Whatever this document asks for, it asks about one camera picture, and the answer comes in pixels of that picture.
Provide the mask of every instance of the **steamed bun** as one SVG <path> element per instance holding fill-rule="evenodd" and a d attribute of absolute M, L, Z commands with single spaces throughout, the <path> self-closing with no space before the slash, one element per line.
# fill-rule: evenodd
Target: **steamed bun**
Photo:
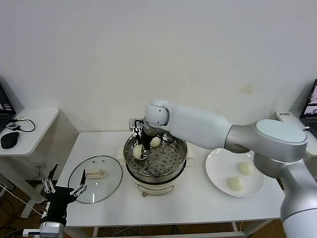
<path fill-rule="evenodd" d="M 241 191 L 244 188 L 244 181 L 240 177 L 232 177 L 228 180 L 229 188 L 231 188 L 233 191 Z"/>
<path fill-rule="evenodd" d="M 160 145 L 160 139 L 158 137 L 154 137 L 150 143 L 152 147 L 158 147 Z"/>
<path fill-rule="evenodd" d="M 243 175 L 250 176 L 253 174 L 253 165 L 247 162 L 242 162 L 238 164 L 238 171 Z"/>
<path fill-rule="evenodd" d="M 136 145 L 133 147 L 133 156 L 134 158 L 136 158 L 137 160 L 141 159 L 141 155 L 142 155 L 142 145 Z"/>

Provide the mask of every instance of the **robotic arm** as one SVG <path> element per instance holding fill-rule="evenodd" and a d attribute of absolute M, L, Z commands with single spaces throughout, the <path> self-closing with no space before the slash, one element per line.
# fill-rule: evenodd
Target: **robotic arm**
<path fill-rule="evenodd" d="M 62 238 L 63 230 L 66 226 L 67 206 L 76 201 L 86 189 L 86 175 L 83 175 L 80 184 L 76 189 L 70 187 L 54 186 L 52 178 L 58 165 L 55 165 L 47 178 L 42 180 L 47 202 L 50 202 L 49 209 L 40 221 L 39 229 L 25 229 L 23 237 L 34 236 L 36 238 Z"/>
<path fill-rule="evenodd" d="M 317 183 L 302 159 L 307 138 L 301 130 L 268 119 L 232 125 L 213 113 L 153 100 L 143 119 L 143 157 L 149 154 L 151 139 L 166 131 L 205 149 L 225 148 L 234 153 L 253 150 L 256 168 L 281 179 L 285 187 L 281 219 L 287 237 L 316 236 Z"/>

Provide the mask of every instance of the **metal bracket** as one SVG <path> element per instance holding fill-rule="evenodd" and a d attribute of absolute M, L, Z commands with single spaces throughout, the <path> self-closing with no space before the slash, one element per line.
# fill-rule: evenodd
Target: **metal bracket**
<path fill-rule="evenodd" d="M 25 229 L 23 237 L 39 236 L 40 238 L 58 238 L 62 234 L 64 225 L 58 222 L 42 222 L 39 229 Z"/>
<path fill-rule="evenodd" d="M 141 135 L 142 125 L 142 119 L 129 119 L 130 131 L 133 131 L 136 135 Z"/>
<path fill-rule="evenodd" d="M 73 190 L 69 193 L 69 195 L 74 195 L 74 197 L 78 197 L 80 194 L 82 194 L 87 189 L 87 185 L 81 184 L 76 190 Z"/>
<path fill-rule="evenodd" d="M 55 188 L 50 178 L 44 178 L 42 180 L 43 188 L 45 193 L 55 193 Z"/>

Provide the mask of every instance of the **computer mouse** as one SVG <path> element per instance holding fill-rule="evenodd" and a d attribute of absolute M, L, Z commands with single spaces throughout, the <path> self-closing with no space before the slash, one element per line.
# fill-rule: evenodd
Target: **computer mouse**
<path fill-rule="evenodd" d="M 0 139 L 1 147 L 3 149 L 10 149 L 13 146 L 16 145 L 18 142 L 18 137 L 19 137 L 19 132 L 10 132 L 8 134 L 5 134 L 3 137 Z"/>

